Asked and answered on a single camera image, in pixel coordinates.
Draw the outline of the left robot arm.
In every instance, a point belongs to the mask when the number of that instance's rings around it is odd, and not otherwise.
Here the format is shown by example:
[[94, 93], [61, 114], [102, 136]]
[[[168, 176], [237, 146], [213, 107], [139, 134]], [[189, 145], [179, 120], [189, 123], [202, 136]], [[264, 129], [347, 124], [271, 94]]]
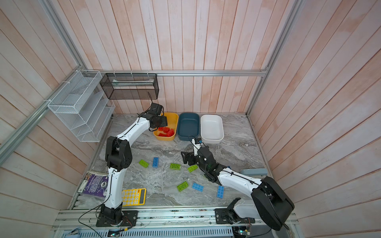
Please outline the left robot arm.
[[122, 188], [125, 173], [133, 160], [131, 146], [145, 131], [154, 131], [167, 125], [163, 106], [151, 103], [125, 131], [108, 137], [105, 152], [108, 184], [99, 217], [111, 226], [119, 226], [123, 222]]

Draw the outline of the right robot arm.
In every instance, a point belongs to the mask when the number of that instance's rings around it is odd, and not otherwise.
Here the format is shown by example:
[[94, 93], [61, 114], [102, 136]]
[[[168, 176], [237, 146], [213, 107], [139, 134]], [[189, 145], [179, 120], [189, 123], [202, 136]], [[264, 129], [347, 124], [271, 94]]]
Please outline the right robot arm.
[[229, 223], [238, 219], [261, 219], [271, 229], [280, 231], [295, 208], [294, 203], [271, 177], [252, 178], [235, 172], [214, 159], [209, 147], [194, 147], [193, 152], [181, 152], [184, 164], [197, 165], [212, 183], [233, 188], [250, 197], [253, 202], [245, 204], [236, 198], [228, 206]]

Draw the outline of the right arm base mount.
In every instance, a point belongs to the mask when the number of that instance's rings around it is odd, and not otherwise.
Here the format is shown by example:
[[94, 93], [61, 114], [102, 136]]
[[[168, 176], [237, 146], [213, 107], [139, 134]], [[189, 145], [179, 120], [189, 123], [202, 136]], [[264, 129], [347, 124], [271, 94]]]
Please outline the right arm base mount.
[[232, 209], [217, 208], [215, 212], [215, 221], [217, 224], [254, 224], [254, 218], [240, 218]]

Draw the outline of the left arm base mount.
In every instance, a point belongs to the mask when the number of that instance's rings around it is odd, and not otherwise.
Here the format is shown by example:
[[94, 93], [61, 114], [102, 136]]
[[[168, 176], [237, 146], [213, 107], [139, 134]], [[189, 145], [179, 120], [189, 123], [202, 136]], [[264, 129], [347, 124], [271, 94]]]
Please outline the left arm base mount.
[[101, 212], [96, 227], [134, 227], [137, 224], [138, 211], [120, 211], [113, 215]]

